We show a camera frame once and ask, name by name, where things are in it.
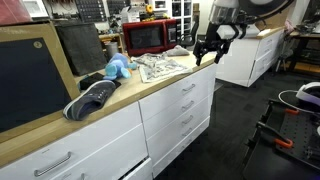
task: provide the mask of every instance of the shoe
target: shoe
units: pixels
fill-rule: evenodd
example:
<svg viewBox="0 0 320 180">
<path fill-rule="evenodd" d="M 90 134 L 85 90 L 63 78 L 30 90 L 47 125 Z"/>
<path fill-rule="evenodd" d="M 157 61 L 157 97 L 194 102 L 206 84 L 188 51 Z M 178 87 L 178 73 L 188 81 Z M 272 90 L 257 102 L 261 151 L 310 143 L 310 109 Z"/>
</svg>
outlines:
<svg viewBox="0 0 320 180">
<path fill-rule="evenodd" d="M 86 116 L 101 109 L 116 90 L 116 85 L 109 80 L 92 84 L 84 93 L 71 101 L 63 110 L 65 118 L 82 121 Z"/>
</svg>

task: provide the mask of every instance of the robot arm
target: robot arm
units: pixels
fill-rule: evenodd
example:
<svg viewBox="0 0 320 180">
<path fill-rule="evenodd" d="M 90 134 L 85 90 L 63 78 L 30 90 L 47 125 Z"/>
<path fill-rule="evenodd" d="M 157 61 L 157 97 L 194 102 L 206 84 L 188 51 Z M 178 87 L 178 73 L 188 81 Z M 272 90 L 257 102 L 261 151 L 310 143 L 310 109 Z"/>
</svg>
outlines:
<svg viewBox="0 0 320 180">
<path fill-rule="evenodd" d="M 294 0 L 213 0 L 209 26 L 204 41 L 196 42 L 193 54 L 197 65 L 210 51 L 217 51 L 215 63 L 227 54 L 234 39 L 255 37 L 254 23 L 270 18 L 287 8 Z"/>
</svg>

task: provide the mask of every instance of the red object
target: red object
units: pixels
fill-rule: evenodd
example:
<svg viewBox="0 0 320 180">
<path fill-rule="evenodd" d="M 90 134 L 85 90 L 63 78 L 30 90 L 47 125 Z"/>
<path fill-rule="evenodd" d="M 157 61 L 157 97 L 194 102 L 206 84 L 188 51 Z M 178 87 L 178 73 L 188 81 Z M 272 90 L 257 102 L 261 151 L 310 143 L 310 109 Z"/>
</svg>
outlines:
<svg viewBox="0 0 320 180">
<path fill-rule="evenodd" d="M 286 109 L 285 112 L 293 115 L 299 114 L 299 110 Z"/>
<path fill-rule="evenodd" d="M 129 56 L 161 53 L 177 45 L 177 22 L 163 19 L 122 25 Z"/>
<path fill-rule="evenodd" d="M 289 143 L 286 143 L 284 141 L 281 141 L 280 139 L 275 139 L 274 142 L 278 145 L 280 145 L 281 147 L 290 149 L 293 146 L 293 141 L 291 141 L 290 139 L 287 139 L 287 141 L 289 141 Z"/>
<path fill-rule="evenodd" d="M 0 25 L 32 21 L 20 0 L 0 0 Z"/>
</svg>

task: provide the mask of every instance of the newspaper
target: newspaper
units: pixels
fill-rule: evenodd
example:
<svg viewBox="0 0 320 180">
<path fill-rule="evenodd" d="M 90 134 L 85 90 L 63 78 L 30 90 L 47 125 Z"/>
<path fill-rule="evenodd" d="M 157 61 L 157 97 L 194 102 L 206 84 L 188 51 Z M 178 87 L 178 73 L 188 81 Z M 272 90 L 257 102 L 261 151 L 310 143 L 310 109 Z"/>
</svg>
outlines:
<svg viewBox="0 0 320 180">
<path fill-rule="evenodd" d="M 192 73 L 192 68 L 169 59 L 165 54 L 144 54 L 131 58 L 140 64 L 139 71 L 142 82 L 156 82 L 179 74 Z"/>
</svg>

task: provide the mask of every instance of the countertop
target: countertop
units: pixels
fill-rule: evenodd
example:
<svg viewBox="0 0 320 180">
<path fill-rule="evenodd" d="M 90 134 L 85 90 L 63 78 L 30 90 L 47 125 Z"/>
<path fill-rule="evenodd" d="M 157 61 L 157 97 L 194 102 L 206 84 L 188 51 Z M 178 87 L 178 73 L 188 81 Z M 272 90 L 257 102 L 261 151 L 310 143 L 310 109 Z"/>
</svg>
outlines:
<svg viewBox="0 0 320 180">
<path fill-rule="evenodd" d="M 274 28 L 274 29 L 266 29 L 261 31 L 258 36 L 256 37 L 256 39 L 264 39 L 266 37 L 271 36 L 272 34 L 284 30 L 284 27 L 278 27 L 278 28 Z"/>
<path fill-rule="evenodd" d="M 201 65 L 196 65 L 196 59 L 192 55 L 173 57 L 178 63 L 193 69 L 193 72 L 214 63 L 214 55 L 207 54 L 203 57 Z M 57 119 L 51 123 L 29 131 L 25 134 L 7 140 L 0 144 L 0 167 L 9 164 L 51 142 L 58 140 L 82 127 L 89 125 L 100 118 L 111 114 L 133 102 L 142 99 L 190 74 L 178 75 L 172 78 L 154 83 L 142 83 L 139 70 L 133 71 L 130 79 L 120 79 L 121 86 L 108 99 L 105 106 L 90 114 L 84 121 L 70 121 L 65 118 Z M 76 77 L 78 83 L 82 77 Z"/>
</svg>

